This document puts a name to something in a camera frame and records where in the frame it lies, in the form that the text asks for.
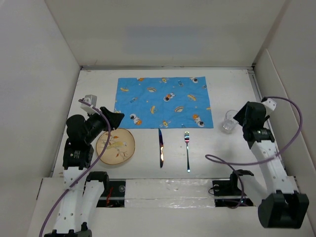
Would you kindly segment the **blue space-print cloth placemat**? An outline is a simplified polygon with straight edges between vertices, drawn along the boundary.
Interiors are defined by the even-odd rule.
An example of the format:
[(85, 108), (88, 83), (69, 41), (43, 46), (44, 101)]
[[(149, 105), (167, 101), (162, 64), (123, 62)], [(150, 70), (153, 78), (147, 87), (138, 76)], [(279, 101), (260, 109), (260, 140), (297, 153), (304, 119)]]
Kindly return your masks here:
[(119, 78), (114, 111), (125, 129), (214, 127), (205, 77)]

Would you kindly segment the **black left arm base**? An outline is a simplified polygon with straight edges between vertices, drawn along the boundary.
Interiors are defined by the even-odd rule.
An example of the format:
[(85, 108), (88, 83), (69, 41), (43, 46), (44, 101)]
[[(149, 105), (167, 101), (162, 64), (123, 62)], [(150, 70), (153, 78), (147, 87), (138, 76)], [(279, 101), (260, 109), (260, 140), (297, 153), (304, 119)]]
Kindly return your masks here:
[(97, 207), (120, 208), (125, 206), (125, 179), (110, 179), (107, 189), (101, 194)]

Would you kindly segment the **round bird-painted plate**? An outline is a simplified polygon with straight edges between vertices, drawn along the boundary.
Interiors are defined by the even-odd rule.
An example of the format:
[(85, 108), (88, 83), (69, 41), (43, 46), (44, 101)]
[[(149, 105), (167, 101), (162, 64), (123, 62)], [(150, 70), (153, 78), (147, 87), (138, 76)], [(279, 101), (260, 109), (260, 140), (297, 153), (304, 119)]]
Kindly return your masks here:
[(118, 165), (130, 159), (135, 152), (135, 139), (127, 129), (111, 131), (109, 143), (100, 160), (107, 165)]

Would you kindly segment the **iridescent fork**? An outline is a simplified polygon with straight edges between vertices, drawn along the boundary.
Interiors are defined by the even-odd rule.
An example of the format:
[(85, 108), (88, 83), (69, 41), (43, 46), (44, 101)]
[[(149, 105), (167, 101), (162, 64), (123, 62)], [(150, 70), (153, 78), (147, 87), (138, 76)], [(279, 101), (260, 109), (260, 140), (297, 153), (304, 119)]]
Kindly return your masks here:
[(186, 143), (186, 153), (187, 153), (187, 172), (190, 173), (190, 161), (189, 161), (189, 141), (190, 141), (190, 133), (185, 131), (184, 133), (184, 141)]

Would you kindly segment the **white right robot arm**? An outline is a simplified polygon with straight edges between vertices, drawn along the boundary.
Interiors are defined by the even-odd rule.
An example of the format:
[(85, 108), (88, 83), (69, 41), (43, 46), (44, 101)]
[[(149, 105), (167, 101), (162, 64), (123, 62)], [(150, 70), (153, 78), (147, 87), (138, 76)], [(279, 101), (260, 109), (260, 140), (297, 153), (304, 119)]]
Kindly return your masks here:
[(251, 172), (240, 170), (240, 177), (230, 180), (228, 188), (235, 195), (245, 192), (258, 208), (262, 227), (299, 229), (307, 213), (309, 199), (293, 188), (278, 159), (275, 138), (264, 127), (276, 105), (272, 99), (262, 103), (247, 102), (234, 116), (242, 127), (244, 140), (257, 159), (266, 185), (261, 186)]

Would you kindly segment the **clear plastic cup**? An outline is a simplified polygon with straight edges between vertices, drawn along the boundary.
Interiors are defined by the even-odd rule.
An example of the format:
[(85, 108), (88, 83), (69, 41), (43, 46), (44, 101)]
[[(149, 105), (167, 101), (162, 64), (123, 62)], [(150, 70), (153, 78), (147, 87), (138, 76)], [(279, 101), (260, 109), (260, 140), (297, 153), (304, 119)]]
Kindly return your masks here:
[(221, 123), (221, 128), (225, 133), (232, 133), (238, 125), (238, 122), (234, 119), (234, 116), (238, 113), (236, 110), (229, 110), (226, 112), (224, 120)]

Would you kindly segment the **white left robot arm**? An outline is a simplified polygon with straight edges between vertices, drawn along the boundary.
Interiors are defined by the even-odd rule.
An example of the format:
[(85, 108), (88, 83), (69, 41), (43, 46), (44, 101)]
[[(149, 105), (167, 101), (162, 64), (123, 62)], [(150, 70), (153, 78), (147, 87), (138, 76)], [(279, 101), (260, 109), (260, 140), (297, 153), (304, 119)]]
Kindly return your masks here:
[(101, 196), (110, 191), (107, 172), (91, 171), (92, 141), (102, 132), (111, 133), (124, 118), (105, 107), (86, 108), (88, 118), (73, 115), (66, 121), (67, 140), (63, 155), (64, 191), (48, 213), (39, 236), (90, 237), (91, 219)]

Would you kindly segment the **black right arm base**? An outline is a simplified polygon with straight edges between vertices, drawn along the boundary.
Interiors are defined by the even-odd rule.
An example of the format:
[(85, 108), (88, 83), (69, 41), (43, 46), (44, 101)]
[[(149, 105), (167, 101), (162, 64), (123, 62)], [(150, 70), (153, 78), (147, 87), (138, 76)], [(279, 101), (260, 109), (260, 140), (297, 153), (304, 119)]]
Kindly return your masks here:
[(251, 171), (239, 169), (236, 172), (233, 171), (228, 179), (213, 180), (208, 193), (215, 198), (214, 203), (216, 207), (234, 209), (239, 203), (239, 207), (254, 206), (246, 194), (241, 197), (241, 188), (238, 187), (239, 179), (236, 173), (240, 177), (242, 175), (254, 176)]

